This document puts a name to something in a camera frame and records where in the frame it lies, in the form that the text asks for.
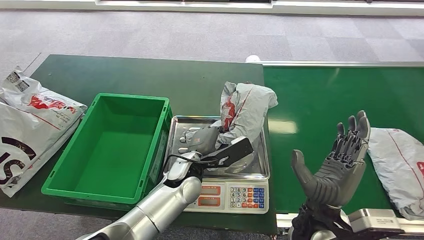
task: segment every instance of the gray robotic hand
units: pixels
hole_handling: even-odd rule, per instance
[[[303,153],[293,150],[291,167],[310,201],[341,207],[351,200],[358,188],[366,167],[364,156],[370,138],[370,123],[362,110],[356,118],[348,118],[348,125],[345,134],[343,123],[337,124],[337,137],[331,152],[314,175],[305,166]]]

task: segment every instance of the green plastic crate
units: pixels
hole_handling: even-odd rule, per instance
[[[67,204],[131,209],[158,182],[171,118],[166,97],[99,93],[41,192]]]

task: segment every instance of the packaging bag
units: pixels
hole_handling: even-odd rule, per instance
[[[268,87],[227,81],[221,94],[221,120],[212,124],[222,130],[215,147],[241,136],[253,143],[262,131],[268,109],[277,105],[277,95]]]
[[[0,82],[0,189],[12,197],[65,143],[87,106],[17,67]]]
[[[400,129],[371,128],[368,154],[400,214],[424,219],[424,145]]]

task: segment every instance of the gray carpet floor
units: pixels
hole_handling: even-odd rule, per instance
[[[244,62],[424,61],[424,18],[0,10],[0,79],[49,54]],[[0,209],[0,239],[74,240],[109,221]],[[269,239],[171,227],[158,239]]]

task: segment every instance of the metal tray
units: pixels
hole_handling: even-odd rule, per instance
[[[169,154],[180,154],[179,148],[186,148],[186,143],[181,143],[180,138],[185,131],[190,128],[203,128],[210,126],[220,120],[219,116],[174,116],[171,120],[169,138],[165,152],[165,158]],[[227,179],[267,179],[270,177],[270,167],[268,163],[267,146],[264,138],[264,130],[252,143],[253,153],[240,159],[233,165],[226,168],[214,168],[205,170],[206,178],[227,178]],[[171,166],[175,159],[170,159],[168,166]]]

